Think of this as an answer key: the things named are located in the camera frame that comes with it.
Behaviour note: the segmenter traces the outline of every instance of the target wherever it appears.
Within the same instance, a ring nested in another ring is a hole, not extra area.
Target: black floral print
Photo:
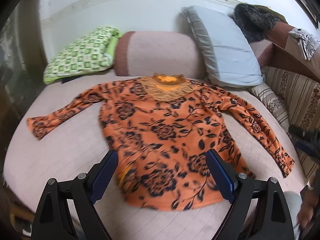
[[[125,174],[123,182],[121,184],[121,189],[124,193],[135,190],[134,186],[138,182],[136,171],[136,169],[129,169],[129,171]]]
[[[225,129],[223,132],[223,139],[222,141],[226,144],[228,144],[230,141],[233,141],[233,138],[231,137],[229,131],[227,129]]]
[[[313,89],[313,93],[311,96],[310,104],[308,106],[308,109],[303,117],[303,120],[301,122],[301,127],[304,130],[308,130],[310,126],[311,120],[313,120],[313,117],[316,114],[316,111],[318,109],[319,100],[320,100],[320,84],[316,83],[315,87]]]
[[[275,98],[272,102],[267,104],[268,110],[272,113],[275,109],[279,109],[284,106],[284,100],[281,98]]]
[[[107,127],[108,124],[115,124],[116,121],[113,120],[112,114],[108,114],[107,118],[101,120],[102,128]]]
[[[76,114],[76,112],[74,110],[70,110],[69,112],[62,114],[59,116],[59,120],[61,122],[65,122],[66,120],[68,120],[69,118],[73,117]]]
[[[219,109],[217,108],[217,107],[214,107],[214,106],[209,106],[209,109],[212,111],[212,112],[214,112],[216,115],[217,115],[217,117],[222,117],[222,114],[220,113],[220,111],[219,111]]]
[[[261,132],[261,128],[260,128],[260,126],[257,124],[256,121],[253,121],[253,122],[252,122],[251,128],[252,128],[253,132],[255,132],[255,133]]]
[[[283,71],[283,74],[281,76],[281,81],[280,81],[280,89],[279,89],[279,96],[284,99],[284,92],[287,87],[288,79],[290,76],[290,71]]]
[[[130,93],[135,94],[138,97],[143,97],[147,93],[145,92],[141,83],[136,82],[131,88]]]
[[[157,134],[160,140],[169,140],[176,137],[173,125],[160,123],[156,126],[152,126],[151,130]]]
[[[203,82],[192,80],[192,79],[189,80],[189,83],[193,84],[193,85],[196,85],[196,86],[203,86],[204,85]]]
[[[89,103],[96,103],[100,101],[101,101],[101,97],[99,96],[98,93],[90,93],[88,98],[84,102],[89,104]]]
[[[235,98],[230,98],[230,103],[233,105],[241,106],[241,104]]]
[[[119,118],[125,120],[134,114],[135,110],[132,103],[124,102],[121,107],[117,109]]]
[[[180,97],[175,100],[167,101],[167,103],[170,104],[172,109],[180,109],[180,106],[186,101],[185,97]]]
[[[199,173],[203,177],[210,175],[210,171],[205,161],[205,152],[200,153],[199,155],[192,155],[188,160],[187,166],[189,167],[189,171]]]
[[[126,132],[125,133],[125,137],[128,138],[129,140],[131,140],[139,150],[141,151],[145,151],[146,150],[146,146],[141,138],[141,134],[140,133],[135,133],[135,132]]]
[[[109,136],[106,137],[106,139],[107,139],[107,142],[108,142],[108,145],[109,145],[110,149],[112,149],[113,148],[113,144],[115,142],[113,140],[113,137],[111,135],[109,135]]]
[[[47,130],[45,129],[44,123],[41,121],[35,121],[34,123],[34,135],[38,138],[43,138],[45,135],[47,135]]]
[[[162,196],[166,191],[176,188],[177,181],[174,178],[173,170],[154,170],[150,174],[141,176],[141,183],[148,188],[150,196]]]

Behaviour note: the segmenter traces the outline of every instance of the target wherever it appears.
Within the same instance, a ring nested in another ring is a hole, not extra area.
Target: white wall
[[[304,28],[320,38],[300,6],[294,0],[239,0],[261,4],[284,15],[290,25]],[[113,25],[121,31],[180,31],[180,8],[192,4],[230,11],[215,0],[40,0],[40,19],[44,47],[50,60],[73,39],[101,25]]]

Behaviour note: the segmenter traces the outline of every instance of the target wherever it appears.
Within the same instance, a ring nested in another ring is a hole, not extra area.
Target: beige striped cushion
[[[266,76],[266,84],[286,102],[291,124],[305,130],[320,128],[320,83],[274,67],[265,67],[262,73]],[[319,165],[304,152],[297,150],[297,153],[305,175],[309,178]]]
[[[289,132],[289,114],[284,100],[278,97],[266,83],[250,87],[248,90],[264,104],[282,129],[287,133],[288,137],[292,140],[292,135]]]

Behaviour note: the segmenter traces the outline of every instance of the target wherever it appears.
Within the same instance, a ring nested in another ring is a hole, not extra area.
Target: gray pillowcase
[[[249,43],[228,15],[200,6],[182,11],[191,24],[212,84],[248,87],[264,82]]]

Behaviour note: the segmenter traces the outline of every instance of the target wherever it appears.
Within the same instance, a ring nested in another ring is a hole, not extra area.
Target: gray object
[[[246,179],[246,178],[247,178],[247,174],[245,174],[245,173],[243,173],[243,172],[240,172],[240,173],[238,174],[238,176],[239,176],[239,178],[241,178],[241,179]]]
[[[259,63],[248,41],[229,16],[200,6],[182,11],[191,24],[212,84],[248,87],[263,83]]]
[[[304,29],[294,28],[289,31],[289,35],[298,44],[301,56],[304,60],[310,60],[320,45],[320,41]]]
[[[78,179],[84,179],[87,175],[85,173],[80,173]]]
[[[293,191],[285,191],[283,192],[283,194],[284,194],[285,200],[287,201],[287,205],[288,205],[290,216],[291,216],[294,240],[298,240],[300,235],[300,229],[299,229],[297,215],[300,211],[302,199],[299,194]]]
[[[278,180],[275,177],[271,177],[270,180],[271,180],[272,183],[277,183],[278,182]]]
[[[49,180],[48,180],[48,184],[49,184],[49,185],[52,185],[55,181],[56,181],[55,179],[49,179]]]

